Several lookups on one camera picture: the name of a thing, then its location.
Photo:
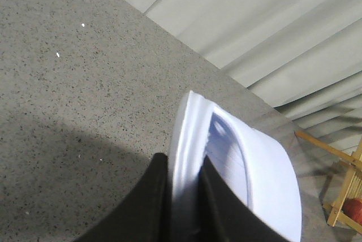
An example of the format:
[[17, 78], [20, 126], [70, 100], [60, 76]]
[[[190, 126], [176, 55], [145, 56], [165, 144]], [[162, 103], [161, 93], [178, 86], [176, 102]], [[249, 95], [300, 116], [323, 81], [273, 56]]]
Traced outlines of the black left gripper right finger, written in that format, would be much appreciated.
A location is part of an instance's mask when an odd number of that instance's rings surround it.
[[200, 241], [283, 241], [223, 181], [211, 160], [199, 174]]

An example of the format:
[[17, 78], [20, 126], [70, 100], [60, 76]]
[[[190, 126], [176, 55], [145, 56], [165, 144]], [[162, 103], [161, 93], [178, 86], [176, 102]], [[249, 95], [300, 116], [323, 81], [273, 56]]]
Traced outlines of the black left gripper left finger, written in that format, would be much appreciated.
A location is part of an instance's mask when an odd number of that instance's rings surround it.
[[168, 241], [167, 156], [156, 153], [122, 202], [76, 241]]

